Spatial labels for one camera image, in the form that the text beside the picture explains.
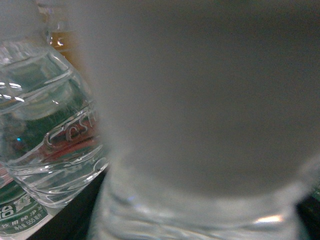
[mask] water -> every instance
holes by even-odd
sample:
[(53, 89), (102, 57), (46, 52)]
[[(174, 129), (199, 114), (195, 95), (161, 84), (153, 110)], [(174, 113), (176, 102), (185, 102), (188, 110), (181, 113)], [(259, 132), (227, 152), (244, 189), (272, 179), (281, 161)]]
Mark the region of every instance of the water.
[(95, 104), (54, 49), (10, 44), (19, 55), (0, 68), (0, 161), (39, 203), (62, 208), (107, 166)]

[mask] blurry bottle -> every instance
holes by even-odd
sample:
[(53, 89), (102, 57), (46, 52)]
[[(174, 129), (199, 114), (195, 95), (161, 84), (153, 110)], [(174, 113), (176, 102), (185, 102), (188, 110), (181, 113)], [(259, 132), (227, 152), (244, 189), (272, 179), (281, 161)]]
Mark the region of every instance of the blurry bottle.
[(36, 0), (35, 2), (45, 23), (44, 33), (47, 43), (83, 75), (84, 65), (78, 49), (77, 35), (69, 21), (66, 2), (63, 0)]
[(12, 236), (40, 223), (45, 208), (30, 197), (0, 165), (0, 236)]
[(92, 94), (42, 38), (32, 0), (0, 9), (0, 162), (40, 204), (62, 208), (108, 164)]

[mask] green label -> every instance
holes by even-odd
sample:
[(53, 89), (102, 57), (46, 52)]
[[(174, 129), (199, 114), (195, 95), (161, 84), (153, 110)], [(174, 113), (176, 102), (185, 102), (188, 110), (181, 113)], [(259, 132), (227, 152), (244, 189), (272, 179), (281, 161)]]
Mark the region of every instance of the green label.
[(0, 236), (20, 233), (39, 223), (48, 214), (27, 193), (0, 205)]

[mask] bottle cap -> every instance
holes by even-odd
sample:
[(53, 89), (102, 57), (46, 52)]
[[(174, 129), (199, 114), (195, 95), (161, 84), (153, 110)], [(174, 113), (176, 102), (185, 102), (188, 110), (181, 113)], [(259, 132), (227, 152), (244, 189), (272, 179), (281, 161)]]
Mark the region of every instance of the bottle cap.
[(0, 40), (27, 36), (43, 27), (33, 0), (0, 0), (0, 23)]

